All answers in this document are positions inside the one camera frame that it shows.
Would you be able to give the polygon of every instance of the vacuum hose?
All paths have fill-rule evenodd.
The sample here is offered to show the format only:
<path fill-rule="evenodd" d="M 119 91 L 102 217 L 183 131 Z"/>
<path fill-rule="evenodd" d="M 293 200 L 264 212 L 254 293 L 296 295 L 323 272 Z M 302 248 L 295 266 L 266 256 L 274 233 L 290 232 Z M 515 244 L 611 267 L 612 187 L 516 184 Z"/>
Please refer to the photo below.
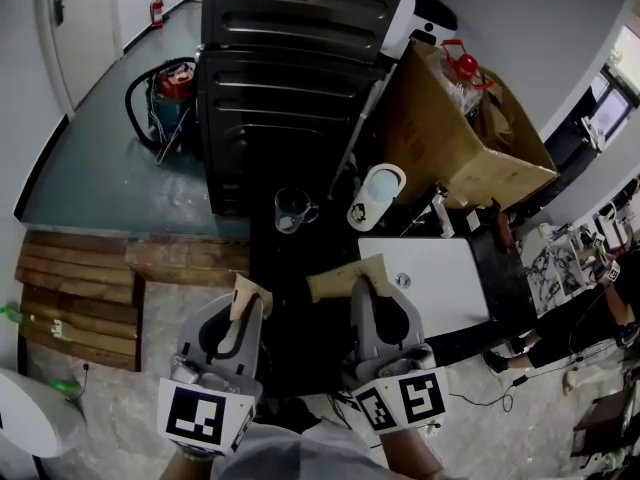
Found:
<path fill-rule="evenodd" d="M 193 57 L 178 57 L 177 59 L 168 60 L 164 64 L 160 64 L 159 66 L 156 66 L 155 68 L 142 73 L 138 78 L 136 78 L 133 82 L 131 82 L 131 85 L 127 89 L 126 94 L 124 95 L 124 105 L 125 107 L 127 107 L 127 115 L 129 116 L 129 120 L 133 125 L 133 129 L 136 131 L 136 134 L 138 135 L 140 142 L 142 142 L 142 144 L 144 144 L 147 148 L 151 150 L 157 151 L 166 146 L 160 142 L 151 140 L 142 131 L 142 128 L 140 128 L 140 124 L 138 123 L 136 116 L 133 113 L 133 107 L 131 106 L 131 95 L 133 94 L 134 89 L 138 87 L 138 85 L 140 85 L 142 82 L 147 80 L 148 78 L 160 73 L 161 71 L 164 71 L 167 68 L 175 66 L 176 64 L 183 64 L 185 62 L 191 62 L 195 64 L 196 59 L 194 59 Z"/>

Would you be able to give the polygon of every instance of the person's arm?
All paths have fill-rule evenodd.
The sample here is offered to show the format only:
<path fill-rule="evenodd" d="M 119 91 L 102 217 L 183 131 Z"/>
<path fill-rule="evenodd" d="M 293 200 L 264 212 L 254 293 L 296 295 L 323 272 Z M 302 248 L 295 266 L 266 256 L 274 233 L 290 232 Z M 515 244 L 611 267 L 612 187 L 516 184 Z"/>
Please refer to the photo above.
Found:
<path fill-rule="evenodd" d="M 635 322 L 631 306 L 622 301 L 613 283 L 605 288 L 604 295 L 607 298 L 609 311 L 611 311 L 618 325 L 628 325 Z"/>
<path fill-rule="evenodd" d="M 176 452 L 160 480 L 209 480 L 213 460 L 193 460 Z"/>
<path fill-rule="evenodd" d="M 415 428 L 380 436 L 389 469 L 415 480 L 436 480 L 442 472 L 438 462 Z"/>

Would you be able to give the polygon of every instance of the window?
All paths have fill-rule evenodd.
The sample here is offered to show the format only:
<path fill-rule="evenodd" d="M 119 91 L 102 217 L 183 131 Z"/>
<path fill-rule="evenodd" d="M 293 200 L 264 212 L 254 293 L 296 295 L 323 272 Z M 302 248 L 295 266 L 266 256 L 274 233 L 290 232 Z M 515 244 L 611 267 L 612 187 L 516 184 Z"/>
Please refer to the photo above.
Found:
<path fill-rule="evenodd" d="M 640 94 L 640 38 L 628 27 L 622 27 L 607 64 L 614 76 Z"/>
<path fill-rule="evenodd" d="M 602 96 L 602 93 L 607 90 L 607 87 L 609 87 L 609 81 L 602 73 L 598 73 L 598 76 L 596 76 L 593 79 L 593 82 L 591 82 L 591 91 L 593 92 L 593 97 L 596 101 L 600 99 L 600 96 Z"/>
<path fill-rule="evenodd" d="M 629 107 L 620 91 L 612 89 L 602 102 L 598 102 L 598 108 L 591 118 L 591 125 L 608 139 L 614 128 L 626 117 Z"/>

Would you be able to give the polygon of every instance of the gray floor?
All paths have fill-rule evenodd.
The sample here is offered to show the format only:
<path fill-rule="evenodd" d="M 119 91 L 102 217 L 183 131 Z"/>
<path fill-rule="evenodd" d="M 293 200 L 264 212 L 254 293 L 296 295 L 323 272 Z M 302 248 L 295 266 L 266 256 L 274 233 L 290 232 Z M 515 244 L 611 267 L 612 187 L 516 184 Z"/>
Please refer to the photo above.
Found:
<path fill-rule="evenodd" d="M 143 371 L 135 374 L 91 365 L 81 399 L 88 438 L 66 455 L 45 461 L 53 480 L 159 478 L 174 447 L 155 428 L 158 380 L 169 373 L 180 324 L 222 293 L 211 288 L 148 284 Z M 83 378 L 83 361 L 79 359 L 31 343 L 28 357 L 29 375 L 38 380 Z M 558 364 L 549 365 L 547 370 L 554 367 Z M 477 357 L 447 370 L 450 392 L 480 402 L 500 396 L 514 378 L 508 372 L 492 376 Z M 569 457 L 573 427 L 594 398 L 618 391 L 622 382 L 618 377 L 608 383 L 586 385 L 565 397 L 561 379 L 562 371 L 551 372 L 512 390 L 514 405 L 510 413 L 505 413 L 500 403 L 474 407 L 453 398 L 448 414 L 441 420 L 442 428 L 427 437 L 427 442 L 456 478 L 525 480 L 571 476 L 584 462 Z M 338 421 L 325 396 L 308 397 L 307 403 L 316 415 Z M 379 442 L 360 413 L 346 407 L 344 412 L 370 446 Z M 384 464 L 380 447 L 371 453 L 374 460 Z"/>
<path fill-rule="evenodd" d="M 194 55 L 200 17 L 200 4 L 184 4 L 98 82 L 47 160 L 25 224 L 248 237 L 246 219 L 211 213 L 203 165 L 191 156 L 168 155 L 157 166 L 155 153 L 140 144 L 125 111 L 125 92 L 137 76 L 168 59 Z M 142 125 L 147 122 L 143 89 L 134 96 Z"/>

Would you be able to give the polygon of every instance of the fire extinguisher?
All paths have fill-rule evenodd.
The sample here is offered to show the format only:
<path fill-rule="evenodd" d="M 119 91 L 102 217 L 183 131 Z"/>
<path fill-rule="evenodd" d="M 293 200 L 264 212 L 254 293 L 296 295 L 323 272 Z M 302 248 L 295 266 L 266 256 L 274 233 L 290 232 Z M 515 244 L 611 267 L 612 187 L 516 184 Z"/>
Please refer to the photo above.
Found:
<path fill-rule="evenodd" d="M 154 0 L 151 2 L 151 26 L 153 28 L 162 28 L 164 19 L 162 17 L 163 0 Z"/>

